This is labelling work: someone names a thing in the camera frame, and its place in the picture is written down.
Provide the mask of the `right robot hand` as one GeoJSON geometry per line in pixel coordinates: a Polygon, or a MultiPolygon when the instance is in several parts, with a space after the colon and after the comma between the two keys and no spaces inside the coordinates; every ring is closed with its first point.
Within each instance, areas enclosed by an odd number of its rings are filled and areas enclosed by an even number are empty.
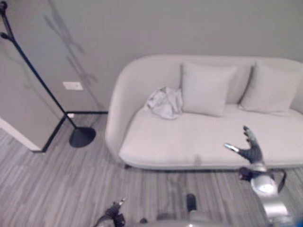
{"type": "Polygon", "coordinates": [[[249,145],[249,148],[242,149],[229,143],[224,143],[224,146],[227,149],[231,150],[232,152],[248,160],[251,165],[256,165],[256,164],[265,165],[263,159],[263,153],[259,146],[255,134],[246,125],[243,126],[243,134],[246,136],[246,141],[249,145]]]}

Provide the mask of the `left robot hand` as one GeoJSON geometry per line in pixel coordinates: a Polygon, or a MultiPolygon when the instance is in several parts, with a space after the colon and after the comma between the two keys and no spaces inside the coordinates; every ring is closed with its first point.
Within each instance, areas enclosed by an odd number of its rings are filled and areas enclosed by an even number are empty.
{"type": "Polygon", "coordinates": [[[120,212],[120,208],[125,203],[126,198],[122,198],[119,202],[113,202],[112,206],[108,208],[105,212],[105,215],[114,219],[120,212]]]}

